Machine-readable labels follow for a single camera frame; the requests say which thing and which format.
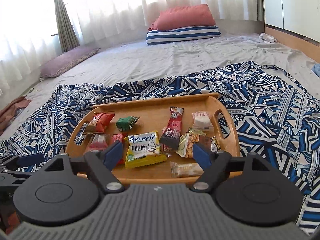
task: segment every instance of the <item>pillow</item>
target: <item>pillow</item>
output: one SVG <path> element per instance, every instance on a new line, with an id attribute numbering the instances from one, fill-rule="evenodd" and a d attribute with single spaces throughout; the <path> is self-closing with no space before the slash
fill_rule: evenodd
<path id="1" fill-rule="evenodd" d="M 207 4 L 175 7 L 160 12 L 153 29 L 167 31 L 186 26 L 214 26 L 216 24 Z"/>
<path id="2" fill-rule="evenodd" d="M 218 37 L 221 33 L 217 26 L 192 26 L 170 31 L 149 31 L 146 37 L 148 45 L 163 44 L 174 41 L 189 41 Z"/>
<path id="3" fill-rule="evenodd" d="M 100 48 L 96 46 L 80 46 L 48 61 L 40 67 L 43 78 L 58 77 L 80 62 L 93 56 Z"/>

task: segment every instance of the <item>tray handle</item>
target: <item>tray handle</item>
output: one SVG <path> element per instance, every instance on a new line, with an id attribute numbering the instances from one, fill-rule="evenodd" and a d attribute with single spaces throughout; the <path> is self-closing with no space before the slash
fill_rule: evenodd
<path id="1" fill-rule="evenodd" d="M 90 111 L 82 120 L 78 123 L 76 128 L 71 134 L 71 137 L 69 139 L 69 142 L 67 144 L 66 153 L 70 157 L 80 157 L 84 154 L 85 149 L 87 148 L 92 135 L 88 134 L 85 139 L 82 141 L 81 145 L 77 145 L 75 142 L 75 138 L 77 134 L 79 133 L 80 129 L 85 123 L 89 123 L 93 117 L 96 115 L 96 113 L 101 112 L 101 109 L 99 107 L 95 108 L 94 111 Z"/>
<path id="2" fill-rule="evenodd" d="M 214 133 L 216 139 L 221 147 L 221 149 L 231 153 L 232 156 L 240 156 L 240 146 L 239 146 L 239 138 L 238 133 L 236 131 L 235 124 L 232 120 L 231 115 L 225 108 L 225 106 L 215 97 L 208 98 L 208 108 L 210 112 L 213 113 L 211 117 L 211 122 L 214 128 Z M 219 122 L 218 115 L 223 113 L 224 118 L 228 124 L 230 129 L 230 134 L 227 138 L 223 137 Z"/>

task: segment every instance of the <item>beige curtain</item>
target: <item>beige curtain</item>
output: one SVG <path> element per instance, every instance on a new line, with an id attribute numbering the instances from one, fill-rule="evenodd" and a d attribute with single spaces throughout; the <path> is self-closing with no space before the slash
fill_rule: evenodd
<path id="1" fill-rule="evenodd" d="M 79 41 L 72 28 L 63 0 L 54 0 L 54 7 L 56 11 L 58 36 L 62 52 L 78 47 Z"/>
<path id="2" fill-rule="evenodd" d="M 263 0 L 257 0 L 258 4 L 258 21 L 264 21 Z"/>

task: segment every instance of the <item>metal screw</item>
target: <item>metal screw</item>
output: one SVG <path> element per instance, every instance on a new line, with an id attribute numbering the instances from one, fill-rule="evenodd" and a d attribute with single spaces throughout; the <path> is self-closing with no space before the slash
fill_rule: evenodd
<path id="1" fill-rule="evenodd" d="M 209 187 L 209 185 L 205 182 L 196 182 L 195 184 L 193 184 L 193 187 L 197 190 L 205 190 Z"/>
<path id="2" fill-rule="evenodd" d="M 122 185 L 119 182 L 110 182 L 106 186 L 108 190 L 119 190 L 121 187 Z"/>

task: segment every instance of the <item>clear snack packet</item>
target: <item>clear snack packet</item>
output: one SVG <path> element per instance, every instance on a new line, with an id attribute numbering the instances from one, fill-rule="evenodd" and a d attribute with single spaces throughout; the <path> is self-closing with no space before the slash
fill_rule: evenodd
<path id="1" fill-rule="evenodd" d="M 110 139 L 110 136 L 108 134 L 95 134 L 93 136 L 92 143 L 90 144 L 89 148 L 91 150 L 104 150 L 108 148 L 107 141 Z"/>
<path id="2" fill-rule="evenodd" d="M 173 178 L 200 176 L 203 173 L 198 163 L 177 164 L 170 162 L 170 167 Z"/>
<path id="3" fill-rule="evenodd" d="M 193 117 L 193 130 L 200 131 L 213 131 L 213 125 L 210 121 L 210 115 L 206 111 L 199 111 L 192 113 Z"/>

